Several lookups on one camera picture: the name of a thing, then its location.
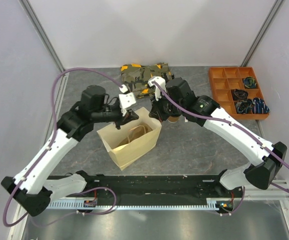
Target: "brown paper handle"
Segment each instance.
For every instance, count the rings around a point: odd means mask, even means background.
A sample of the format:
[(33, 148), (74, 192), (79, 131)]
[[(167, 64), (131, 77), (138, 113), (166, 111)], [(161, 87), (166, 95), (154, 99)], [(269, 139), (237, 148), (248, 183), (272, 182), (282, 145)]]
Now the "brown paper handle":
[[(144, 129), (144, 134), (146, 134), (146, 127), (145, 127), (144, 125), (135, 126), (135, 127), (131, 128), (131, 129), (129, 130), (129, 132), (131, 132), (131, 131), (139, 128), (139, 127), (143, 127), (143, 129)], [(130, 137), (129, 137), (129, 135), (130, 135), (130, 134), (128, 134), (128, 144), (130, 143)]]

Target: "wooden organizer tray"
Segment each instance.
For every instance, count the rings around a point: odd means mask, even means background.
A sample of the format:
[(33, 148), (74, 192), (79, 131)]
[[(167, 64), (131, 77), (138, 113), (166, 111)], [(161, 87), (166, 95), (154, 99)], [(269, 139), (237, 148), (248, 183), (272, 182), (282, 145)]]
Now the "wooden organizer tray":
[[(253, 77), (256, 80), (256, 88), (245, 88), (243, 79)], [(214, 100), (223, 107), (228, 114), (237, 120), (263, 120), (269, 116), (266, 114), (238, 114), (236, 112), (236, 101), (233, 100), (231, 90), (242, 89), (248, 93), (248, 99), (261, 98), (258, 80), (252, 67), (210, 67), (209, 81)]]

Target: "gray tabletop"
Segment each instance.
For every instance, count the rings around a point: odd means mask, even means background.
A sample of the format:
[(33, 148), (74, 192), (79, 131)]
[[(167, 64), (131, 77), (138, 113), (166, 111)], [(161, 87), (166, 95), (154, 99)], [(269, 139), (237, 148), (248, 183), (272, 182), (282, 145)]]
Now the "gray tabletop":
[[(115, 79), (121, 79), (119, 68), (97, 70)], [(206, 66), (171, 67), (175, 77), (187, 80), (197, 96), (212, 97), (208, 70), (209, 67)], [(71, 72), (60, 114), (68, 111), (89, 85), (104, 87), (111, 98), (120, 93), (118, 87), (103, 76), (84, 71)], [(150, 100), (148, 98), (138, 100), (137, 106), (133, 109), (141, 107), (146, 107), (150, 111)], [(260, 134), (256, 121), (239, 122), (255, 134)], [(64, 175), (84, 170), (90, 175), (216, 175), (223, 169), (233, 169), (248, 162), (242, 153), (220, 136), (196, 123), (185, 122), (181, 117), (176, 123), (163, 122), (156, 147), (121, 171), (109, 157), (97, 134), (97, 130), (106, 125), (108, 123), (95, 124), (94, 130), (62, 159), (52, 174)]]

